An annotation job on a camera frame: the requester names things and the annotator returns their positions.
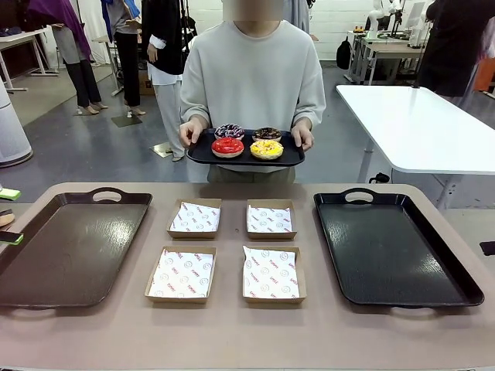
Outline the person's right hand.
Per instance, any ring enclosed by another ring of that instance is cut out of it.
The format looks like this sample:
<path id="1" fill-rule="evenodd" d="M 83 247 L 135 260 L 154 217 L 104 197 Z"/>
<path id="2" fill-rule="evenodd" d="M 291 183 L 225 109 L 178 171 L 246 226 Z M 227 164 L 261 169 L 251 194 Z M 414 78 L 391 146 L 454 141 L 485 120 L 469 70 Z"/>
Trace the person's right hand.
<path id="1" fill-rule="evenodd" d="M 199 115 L 193 115 L 187 122 L 179 127 L 179 140 L 185 149 L 197 143 L 203 130 L 209 127 L 209 123 Z"/>

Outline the person's left hand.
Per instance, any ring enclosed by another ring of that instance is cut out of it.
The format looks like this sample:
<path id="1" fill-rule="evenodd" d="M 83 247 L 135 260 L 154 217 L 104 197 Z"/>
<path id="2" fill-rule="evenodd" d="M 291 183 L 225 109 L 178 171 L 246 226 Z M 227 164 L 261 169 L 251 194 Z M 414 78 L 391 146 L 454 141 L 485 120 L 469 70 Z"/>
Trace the person's left hand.
<path id="1" fill-rule="evenodd" d="M 292 137 L 297 148 L 308 151 L 314 145 L 312 126 L 305 121 L 300 121 L 291 130 Z"/>

